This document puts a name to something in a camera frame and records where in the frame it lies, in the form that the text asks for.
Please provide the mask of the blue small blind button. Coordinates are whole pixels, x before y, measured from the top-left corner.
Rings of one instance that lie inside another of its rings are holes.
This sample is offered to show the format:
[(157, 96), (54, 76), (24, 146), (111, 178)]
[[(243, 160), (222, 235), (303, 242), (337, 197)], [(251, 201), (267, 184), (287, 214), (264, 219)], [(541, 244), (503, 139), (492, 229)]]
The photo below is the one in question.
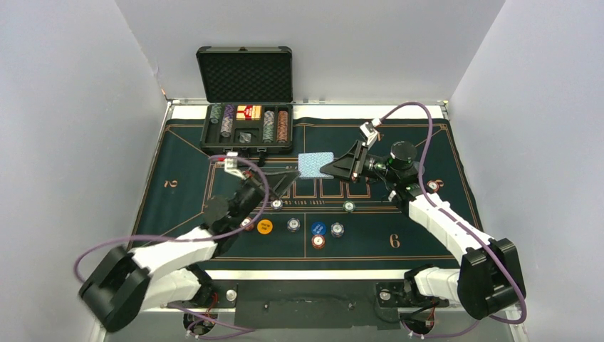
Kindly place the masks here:
[(313, 235), (325, 235), (327, 232), (327, 226), (323, 222), (314, 222), (311, 225), (311, 232)]

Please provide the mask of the green poker chip stack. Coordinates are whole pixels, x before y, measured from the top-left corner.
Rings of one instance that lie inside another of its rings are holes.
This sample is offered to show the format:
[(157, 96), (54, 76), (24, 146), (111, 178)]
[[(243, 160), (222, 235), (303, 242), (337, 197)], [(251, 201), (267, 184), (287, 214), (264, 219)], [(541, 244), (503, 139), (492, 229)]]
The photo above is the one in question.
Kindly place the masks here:
[(348, 200), (343, 203), (342, 208), (345, 212), (354, 212), (356, 205), (353, 201)]

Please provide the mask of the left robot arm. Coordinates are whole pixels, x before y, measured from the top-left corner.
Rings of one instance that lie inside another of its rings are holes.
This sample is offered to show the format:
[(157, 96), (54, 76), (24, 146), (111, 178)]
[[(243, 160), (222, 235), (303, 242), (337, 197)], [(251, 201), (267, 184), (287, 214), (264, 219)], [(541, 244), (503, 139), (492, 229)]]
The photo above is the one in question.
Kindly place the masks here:
[(212, 280), (200, 262), (224, 254), (254, 209), (281, 198), (300, 173), (283, 169), (268, 174), (246, 172), (230, 197), (208, 200), (202, 223), (177, 238), (132, 251), (112, 248), (83, 282), (78, 295), (100, 325), (115, 333), (144, 310), (175, 301), (204, 306), (212, 299)]

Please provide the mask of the blue playing card deck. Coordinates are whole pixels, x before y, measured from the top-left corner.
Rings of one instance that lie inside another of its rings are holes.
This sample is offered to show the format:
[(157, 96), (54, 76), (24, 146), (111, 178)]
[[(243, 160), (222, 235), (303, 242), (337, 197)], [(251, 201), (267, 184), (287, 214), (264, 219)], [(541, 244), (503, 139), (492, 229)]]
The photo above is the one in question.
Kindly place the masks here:
[(332, 175), (321, 172), (321, 168), (334, 160), (333, 152), (308, 152), (298, 155), (299, 178), (310, 179), (333, 179)]

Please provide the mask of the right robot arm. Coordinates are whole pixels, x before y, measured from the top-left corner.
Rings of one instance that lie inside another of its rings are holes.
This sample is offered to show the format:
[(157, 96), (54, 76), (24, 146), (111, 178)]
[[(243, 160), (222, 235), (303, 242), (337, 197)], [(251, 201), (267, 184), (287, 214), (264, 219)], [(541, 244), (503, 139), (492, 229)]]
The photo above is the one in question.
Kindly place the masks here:
[(379, 157), (357, 141), (320, 171), (346, 182), (360, 176), (384, 182), (389, 202), (425, 228), (457, 261), (457, 269), (427, 265), (407, 271), (402, 287), (407, 303), (419, 306), (428, 299), (444, 299), (461, 305), (477, 320), (516, 304), (524, 307), (526, 288), (515, 245), (481, 232), (437, 193), (429, 192), (416, 157), (417, 149), (410, 142), (395, 142), (389, 155)]

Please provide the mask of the yellow big blind button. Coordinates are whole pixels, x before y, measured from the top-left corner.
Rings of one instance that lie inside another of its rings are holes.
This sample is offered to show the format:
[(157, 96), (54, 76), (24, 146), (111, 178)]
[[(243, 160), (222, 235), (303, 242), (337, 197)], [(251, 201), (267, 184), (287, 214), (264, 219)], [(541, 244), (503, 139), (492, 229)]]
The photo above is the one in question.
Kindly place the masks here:
[(262, 235), (270, 234), (274, 229), (274, 224), (269, 219), (262, 219), (256, 225), (257, 231)]

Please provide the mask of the orange chip stack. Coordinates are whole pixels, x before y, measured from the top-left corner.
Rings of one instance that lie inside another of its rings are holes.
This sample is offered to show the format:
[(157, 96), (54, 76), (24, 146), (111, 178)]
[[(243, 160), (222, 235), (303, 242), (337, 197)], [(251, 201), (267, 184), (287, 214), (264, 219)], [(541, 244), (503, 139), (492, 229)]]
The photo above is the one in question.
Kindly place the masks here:
[(241, 227), (244, 228), (244, 231), (252, 231), (255, 229), (255, 224), (252, 221), (252, 218), (246, 217), (240, 224)]
[(442, 185), (440, 180), (430, 180), (427, 182), (427, 186), (432, 192), (438, 192)]
[(311, 245), (314, 249), (322, 249), (326, 244), (326, 238), (321, 235), (321, 234), (317, 234), (314, 235), (311, 238)]

